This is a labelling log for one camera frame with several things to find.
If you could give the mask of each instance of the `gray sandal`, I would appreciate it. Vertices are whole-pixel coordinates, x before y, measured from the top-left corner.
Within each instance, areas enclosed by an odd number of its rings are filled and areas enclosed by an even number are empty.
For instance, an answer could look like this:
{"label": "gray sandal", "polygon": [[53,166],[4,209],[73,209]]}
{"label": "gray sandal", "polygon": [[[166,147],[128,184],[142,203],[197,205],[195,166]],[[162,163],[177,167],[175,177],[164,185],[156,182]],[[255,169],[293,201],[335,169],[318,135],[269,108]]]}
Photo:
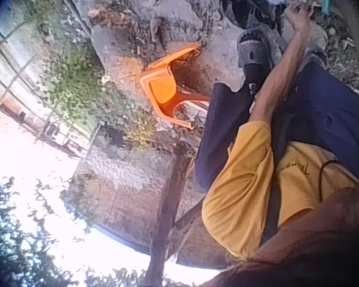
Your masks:
{"label": "gray sandal", "polygon": [[272,61],[269,43],[264,33],[253,28],[243,32],[237,41],[238,66],[245,69],[248,64],[258,64],[270,71]]}

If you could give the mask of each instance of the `dark hair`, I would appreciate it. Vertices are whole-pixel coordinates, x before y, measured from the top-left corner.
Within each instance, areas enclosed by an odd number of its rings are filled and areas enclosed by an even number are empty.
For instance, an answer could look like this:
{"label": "dark hair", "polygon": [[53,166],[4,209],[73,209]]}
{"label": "dark hair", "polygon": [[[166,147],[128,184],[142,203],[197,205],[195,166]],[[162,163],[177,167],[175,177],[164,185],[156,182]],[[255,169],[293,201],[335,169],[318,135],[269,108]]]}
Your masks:
{"label": "dark hair", "polygon": [[248,260],[220,273],[207,286],[359,286],[359,228],[351,234],[319,235],[278,264]]}

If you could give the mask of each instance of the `wall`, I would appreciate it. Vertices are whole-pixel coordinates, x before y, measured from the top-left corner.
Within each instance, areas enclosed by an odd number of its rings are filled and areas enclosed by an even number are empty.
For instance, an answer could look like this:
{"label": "wall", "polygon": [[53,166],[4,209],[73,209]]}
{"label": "wall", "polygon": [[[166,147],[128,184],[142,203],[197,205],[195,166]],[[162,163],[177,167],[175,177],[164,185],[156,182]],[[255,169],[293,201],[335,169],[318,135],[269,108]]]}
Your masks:
{"label": "wall", "polygon": [[[78,165],[76,173],[96,175],[86,181],[86,190],[92,196],[91,211],[98,217],[98,224],[129,242],[130,247],[148,253],[160,191],[171,161],[170,155],[151,148],[144,151],[128,151],[114,146],[104,148],[97,139],[86,162]],[[188,181],[177,219],[203,195],[193,179]],[[224,268],[232,260],[226,250],[208,234],[202,220],[198,220],[177,262],[191,267]]]}

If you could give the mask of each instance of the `yellow t-shirt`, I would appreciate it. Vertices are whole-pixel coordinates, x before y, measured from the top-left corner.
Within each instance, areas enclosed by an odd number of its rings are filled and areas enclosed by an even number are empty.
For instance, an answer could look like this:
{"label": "yellow t-shirt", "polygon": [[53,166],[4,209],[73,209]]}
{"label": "yellow t-shirt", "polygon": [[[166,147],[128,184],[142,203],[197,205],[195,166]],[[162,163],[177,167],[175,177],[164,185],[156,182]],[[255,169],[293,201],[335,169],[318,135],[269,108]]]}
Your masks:
{"label": "yellow t-shirt", "polygon": [[[321,166],[334,155],[318,146],[290,142],[276,167],[281,189],[278,226],[296,213],[318,206]],[[273,152],[268,124],[254,121],[238,131],[229,159],[210,188],[202,219],[210,235],[233,255],[246,258],[255,252],[266,220],[272,179]],[[343,166],[323,170],[323,200],[358,182]]]}

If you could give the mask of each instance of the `bright sky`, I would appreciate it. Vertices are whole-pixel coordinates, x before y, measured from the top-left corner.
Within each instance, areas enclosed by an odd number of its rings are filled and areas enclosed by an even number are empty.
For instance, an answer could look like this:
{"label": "bright sky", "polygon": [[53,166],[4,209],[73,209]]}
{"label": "bright sky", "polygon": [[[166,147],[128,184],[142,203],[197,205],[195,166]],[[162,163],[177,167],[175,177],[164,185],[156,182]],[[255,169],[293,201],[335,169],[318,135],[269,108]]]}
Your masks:
{"label": "bright sky", "polygon": [[[67,180],[72,176],[78,163],[77,160],[64,156],[44,143],[34,144],[33,141],[34,138],[28,133],[0,132],[0,182],[3,176],[15,176],[16,190],[20,192],[21,197],[16,200],[16,212],[25,230],[34,227],[34,222],[26,214],[28,204],[38,204],[33,196],[36,178],[44,184],[60,185],[61,179]],[[84,224],[74,224],[69,220],[59,199],[60,190],[61,187],[56,187],[47,193],[48,202],[53,204],[59,217],[49,216],[45,223],[49,232],[59,240],[51,249],[51,253],[56,256],[57,266],[71,270],[79,280],[83,278],[83,274],[77,270],[83,265],[90,265],[102,273],[122,267],[147,269],[150,259],[148,255],[136,252],[95,229],[85,235]],[[85,241],[73,243],[74,237],[83,237]],[[200,284],[213,278],[218,271],[189,268],[167,262],[165,273],[176,282],[191,285],[192,282]]]}

